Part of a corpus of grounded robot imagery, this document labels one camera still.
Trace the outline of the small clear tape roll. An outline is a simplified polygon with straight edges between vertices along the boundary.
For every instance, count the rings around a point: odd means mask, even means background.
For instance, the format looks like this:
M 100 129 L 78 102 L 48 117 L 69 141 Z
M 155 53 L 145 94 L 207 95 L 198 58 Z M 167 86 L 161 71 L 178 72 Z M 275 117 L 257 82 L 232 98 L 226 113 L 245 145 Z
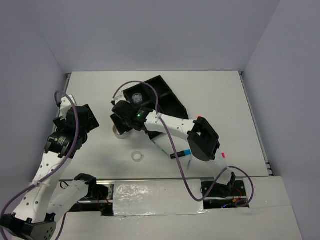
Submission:
M 132 160 L 133 160 L 134 162 L 139 163 L 139 162 L 141 162 L 141 161 L 143 160 L 144 155 L 143 155 L 141 152 L 139 152 L 139 151 L 134 151 L 134 152 L 131 154 L 131 158 L 132 158 Z

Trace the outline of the blue capped black highlighter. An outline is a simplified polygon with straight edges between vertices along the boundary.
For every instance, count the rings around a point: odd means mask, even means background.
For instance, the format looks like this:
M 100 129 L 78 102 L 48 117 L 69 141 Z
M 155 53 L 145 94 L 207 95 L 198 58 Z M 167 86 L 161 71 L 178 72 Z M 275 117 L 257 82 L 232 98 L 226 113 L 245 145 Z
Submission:
M 177 156 L 178 156 L 179 158 L 185 157 L 185 156 L 189 156 L 189 155 L 191 155 L 191 154 L 192 154 L 192 152 L 191 152 L 190 149 L 177 152 Z M 172 154 L 170 155 L 170 158 L 171 158 L 171 159 L 175 159 L 175 158 L 176 158 L 176 155 L 175 155 L 174 153 L 172 153 Z

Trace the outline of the clear blue pen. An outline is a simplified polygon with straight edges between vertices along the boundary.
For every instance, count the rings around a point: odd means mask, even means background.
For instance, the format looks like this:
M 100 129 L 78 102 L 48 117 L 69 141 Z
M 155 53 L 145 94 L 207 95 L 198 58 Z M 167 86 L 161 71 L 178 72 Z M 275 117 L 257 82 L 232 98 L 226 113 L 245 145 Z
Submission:
M 188 163 L 187 163 L 187 170 L 189 170 L 189 169 L 190 169 L 190 166 L 191 166 L 192 160 L 193 160 L 193 156 L 192 156 L 192 155 L 190 155 L 190 156 L 189 156 Z

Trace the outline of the clear green pen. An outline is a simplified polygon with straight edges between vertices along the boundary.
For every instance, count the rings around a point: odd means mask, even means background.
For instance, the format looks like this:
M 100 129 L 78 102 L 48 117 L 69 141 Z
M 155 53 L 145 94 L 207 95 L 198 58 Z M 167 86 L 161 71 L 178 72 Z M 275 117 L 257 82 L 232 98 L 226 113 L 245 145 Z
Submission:
M 156 143 L 153 139 L 151 140 L 151 142 L 152 142 L 160 151 L 162 151 L 165 155 L 169 156 L 169 154 L 168 154 L 158 143 Z

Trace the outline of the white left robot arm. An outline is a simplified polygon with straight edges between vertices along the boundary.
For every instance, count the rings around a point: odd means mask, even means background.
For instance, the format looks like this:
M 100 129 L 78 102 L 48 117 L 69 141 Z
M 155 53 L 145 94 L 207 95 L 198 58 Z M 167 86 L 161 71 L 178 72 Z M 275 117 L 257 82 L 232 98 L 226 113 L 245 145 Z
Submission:
M 76 152 L 88 140 L 88 134 L 100 125 L 89 105 L 79 106 L 73 95 L 62 95 L 56 104 L 60 117 L 54 119 L 55 131 L 48 137 L 39 169 L 31 184 L 9 202 L 22 198 L 19 205 L 6 213 L 5 205 L 0 214 L 0 233 L 22 240 L 50 240 L 57 223 L 66 219 L 67 212 L 81 199 L 96 200 L 109 189 L 97 183 L 89 174 L 78 174 L 69 186 L 53 197 L 62 174 L 72 162 Z

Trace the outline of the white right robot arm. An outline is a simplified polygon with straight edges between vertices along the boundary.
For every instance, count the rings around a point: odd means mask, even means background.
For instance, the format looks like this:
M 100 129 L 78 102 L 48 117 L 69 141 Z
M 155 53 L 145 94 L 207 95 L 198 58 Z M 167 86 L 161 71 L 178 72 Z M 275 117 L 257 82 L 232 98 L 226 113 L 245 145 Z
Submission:
M 209 163 L 212 168 L 210 175 L 217 179 L 218 192 L 228 196 L 234 191 L 235 174 L 227 168 L 222 157 L 219 135 L 205 118 L 177 118 L 125 100 L 113 100 L 111 103 L 112 112 L 121 125 L 117 128 L 121 135 L 126 132 L 124 128 L 127 128 L 146 133 L 157 132 L 184 140 L 195 159 Z

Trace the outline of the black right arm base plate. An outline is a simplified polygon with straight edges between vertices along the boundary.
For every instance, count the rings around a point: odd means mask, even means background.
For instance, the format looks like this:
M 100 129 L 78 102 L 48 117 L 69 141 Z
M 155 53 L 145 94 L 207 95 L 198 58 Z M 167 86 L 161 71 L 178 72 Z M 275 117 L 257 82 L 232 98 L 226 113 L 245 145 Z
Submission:
M 216 183 L 206 197 L 206 200 L 236 200 L 246 197 L 247 193 L 244 182 L 236 180 L 231 188 Z

